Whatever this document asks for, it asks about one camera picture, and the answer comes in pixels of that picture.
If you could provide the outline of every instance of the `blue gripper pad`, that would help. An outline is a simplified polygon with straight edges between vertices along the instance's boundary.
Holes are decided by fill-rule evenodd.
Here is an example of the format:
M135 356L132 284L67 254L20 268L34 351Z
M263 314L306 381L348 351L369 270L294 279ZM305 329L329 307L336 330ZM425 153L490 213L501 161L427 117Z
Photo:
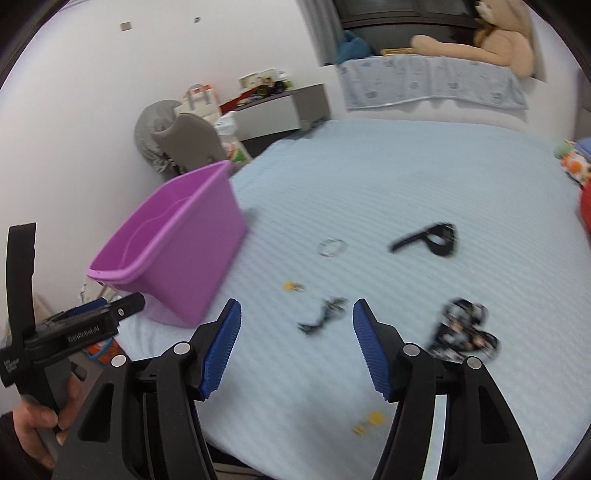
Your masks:
M199 385L199 392L204 399L209 398L209 395L216 391L220 385L228 358L240 331L241 321L242 309L240 304L235 301L223 320L203 362L203 379Z
M358 300L353 307L353 328L374 388L388 400L392 394L390 364L374 328L377 323L367 302L363 299Z

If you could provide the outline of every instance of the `pink plastic basket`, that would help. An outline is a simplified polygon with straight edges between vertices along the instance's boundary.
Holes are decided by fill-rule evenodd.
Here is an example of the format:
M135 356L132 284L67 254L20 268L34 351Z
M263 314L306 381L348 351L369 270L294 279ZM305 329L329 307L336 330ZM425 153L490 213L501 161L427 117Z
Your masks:
M145 294L144 312L153 320L203 323L246 234L229 169L222 161L162 185L119 227L87 275Z

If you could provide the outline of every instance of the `red object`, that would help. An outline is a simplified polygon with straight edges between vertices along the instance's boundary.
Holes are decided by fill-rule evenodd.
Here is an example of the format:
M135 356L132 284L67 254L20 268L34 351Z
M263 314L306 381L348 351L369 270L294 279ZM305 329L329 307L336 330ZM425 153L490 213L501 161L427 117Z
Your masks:
M587 231L591 233L591 181L585 184L581 194L581 217L587 226Z
M223 105L220 105L220 110L222 111L222 115L234 110L236 107L238 107L238 102L240 100L244 100L245 98L250 97L254 93L256 93L256 88L248 90L247 92L244 92L242 95L240 95L240 97L236 97L232 100L227 101Z
M89 355L96 355L102 349L103 344L104 344L104 342L95 343L94 345L91 345L90 347L88 347L86 349L86 351L88 352ZM125 355L125 352L119 346L119 344L117 343L117 340L113 339L113 341L112 341L111 345L109 345L108 349L96 360L98 360L103 365L106 365L106 364L110 363L111 360L113 360L113 357L116 357L117 355Z

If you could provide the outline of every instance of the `bed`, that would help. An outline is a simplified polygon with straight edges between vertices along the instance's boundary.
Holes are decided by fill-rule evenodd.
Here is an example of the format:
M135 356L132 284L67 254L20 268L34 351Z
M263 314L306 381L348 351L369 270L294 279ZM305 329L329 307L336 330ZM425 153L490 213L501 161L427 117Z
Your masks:
M488 368L550 480L591 423L591 249L579 190L553 145L484 125L356 119L281 140L232 178L251 231L212 303L242 305L242 329L219 390L198 404L208 441L280 480L371 479L394 406L374 391L351 321L366 298L378 320L427 346L445 302L489 310L501 341ZM388 244L434 222L457 226L452 258ZM344 240L338 257L318 254ZM285 281L305 285L287 292ZM297 329L322 300L347 315L317 336ZM132 359L192 331L141 316L121 324ZM436 478L444 429L438 398L423 478ZM356 435L370 411L387 422Z

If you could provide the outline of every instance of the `scattered small item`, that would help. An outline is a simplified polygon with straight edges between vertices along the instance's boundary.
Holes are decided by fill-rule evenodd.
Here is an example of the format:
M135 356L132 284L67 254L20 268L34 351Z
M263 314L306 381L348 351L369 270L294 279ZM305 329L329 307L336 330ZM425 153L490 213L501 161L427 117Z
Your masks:
M305 323L299 323L299 329L307 335L315 333L318 330L324 328L324 325L338 317L341 317L345 313L345 305L347 305L347 299L337 297L330 300L325 300L323 305L322 317L316 325L307 325Z
M353 427L353 432L357 435L365 435L368 432L368 429L364 425L355 425Z
M432 236L441 239L441 242L432 240ZM449 257L454 253L456 246L456 227L451 223L436 223L421 232L396 240L390 245L389 250L394 253L419 240L425 242L429 250L438 257Z
M113 337L103 342L91 345L86 349L86 354L91 360L96 360L103 365L110 364L117 355L125 355L124 350L119 346Z
M239 79L243 89L254 90L247 98L239 100L238 106L248 105L263 98L279 95L293 88L293 82L284 71L269 69L264 72L253 73Z
M287 291L305 291L306 287L303 286L301 283L296 283L294 281L286 281L283 284L283 290Z
M318 246L318 253L323 257L338 257L345 250L347 243L335 238L327 238Z
M382 412L374 410L368 413L367 421L370 425L378 427L386 422L386 417Z
M353 433L357 435L365 435L368 432L368 427L379 427L386 422L386 416L380 411L371 411L368 413L366 420L358 423L353 427Z
M414 48L406 47L406 48L382 48L379 51L384 57L389 57L391 55L408 55L410 53L415 53Z
M477 328L482 327L487 316L488 310L479 303L452 300L443 307L444 320L437 327L427 352L452 362L463 362L469 356L482 361L494 359L500 348L499 340Z

